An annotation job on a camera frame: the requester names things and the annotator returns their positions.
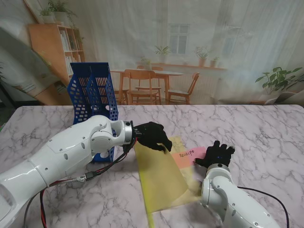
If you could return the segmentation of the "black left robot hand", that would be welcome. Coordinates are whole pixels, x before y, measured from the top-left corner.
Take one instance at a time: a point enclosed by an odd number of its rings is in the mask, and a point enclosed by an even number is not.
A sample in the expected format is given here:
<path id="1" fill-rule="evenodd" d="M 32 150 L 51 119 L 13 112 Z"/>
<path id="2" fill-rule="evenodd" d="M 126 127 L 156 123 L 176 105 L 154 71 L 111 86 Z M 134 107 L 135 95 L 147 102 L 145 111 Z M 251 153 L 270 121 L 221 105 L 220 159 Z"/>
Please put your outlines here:
<path id="1" fill-rule="evenodd" d="M 137 141 L 152 150 L 171 151 L 172 142 L 168 139 L 164 127 L 155 122 L 148 122 L 134 127 Z"/>

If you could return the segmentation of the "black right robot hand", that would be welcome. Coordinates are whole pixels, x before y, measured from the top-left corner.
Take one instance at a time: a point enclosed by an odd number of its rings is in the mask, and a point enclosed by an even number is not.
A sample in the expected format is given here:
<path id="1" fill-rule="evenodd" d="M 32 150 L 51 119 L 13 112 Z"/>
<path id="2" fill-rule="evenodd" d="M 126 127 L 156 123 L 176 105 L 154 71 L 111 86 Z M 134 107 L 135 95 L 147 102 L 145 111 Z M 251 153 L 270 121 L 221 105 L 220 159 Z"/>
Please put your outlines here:
<path id="1" fill-rule="evenodd" d="M 205 168 L 213 164 L 222 164 L 228 167 L 234 152 L 234 147 L 228 147 L 226 144 L 220 144 L 220 141 L 215 141 L 212 146 L 207 148 L 205 157 L 203 159 L 195 158 L 194 163 Z"/>

